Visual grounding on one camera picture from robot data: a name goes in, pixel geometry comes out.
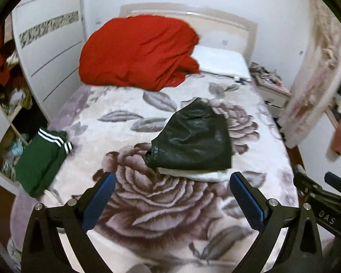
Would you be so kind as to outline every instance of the red duvet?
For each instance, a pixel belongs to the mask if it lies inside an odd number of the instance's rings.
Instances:
[[[80,58],[90,85],[135,86],[158,91],[199,73],[190,57],[197,33],[184,21],[155,15],[114,18],[93,33]]]

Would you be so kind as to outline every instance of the curtain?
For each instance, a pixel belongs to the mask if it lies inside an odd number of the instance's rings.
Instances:
[[[317,124],[341,83],[341,23],[322,0],[310,0],[314,23],[292,98],[278,119],[294,148]]]

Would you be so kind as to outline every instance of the silver bolt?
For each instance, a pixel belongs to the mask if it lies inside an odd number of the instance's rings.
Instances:
[[[278,203],[279,203],[279,202],[278,202],[277,199],[274,199],[274,198],[269,199],[269,204],[270,204],[271,206],[277,206]]]
[[[310,210],[311,206],[309,205],[309,203],[304,203],[303,204],[304,209]]]
[[[77,200],[76,199],[70,199],[70,200],[68,200],[67,204],[69,206],[74,206],[77,204]]]
[[[37,204],[35,204],[34,209],[35,209],[35,210],[41,210],[42,207],[43,207],[43,204],[42,204],[42,203],[37,203]]]

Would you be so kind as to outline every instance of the green garment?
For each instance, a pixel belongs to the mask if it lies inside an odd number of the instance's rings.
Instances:
[[[65,131],[40,128],[15,166],[17,180],[31,197],[41,196],[71,151]]]

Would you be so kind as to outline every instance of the bed sheet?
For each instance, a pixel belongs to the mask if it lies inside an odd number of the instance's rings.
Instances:
[[[210,74],[190,75],[178,87],[160,92],[84,85],[51,123],[51,129],[68,132],[75,151],[50,189],[66,202],[93,186],[104,171],[116,174],[117,189],[88,232],[115,273],[231,272],[257,236],[228,181],[159,175],[142,159],[172,114],[195,97],[227,119],[236,152],[229,174],[241,171],[266,198],[298,206],[286,148],[253,85]],[[41,201],[56,204],[47,195]],[[265,270],[273,265],[285,234],[280,233]],[[81,272],[66,236],[61,239],[72,266]]]

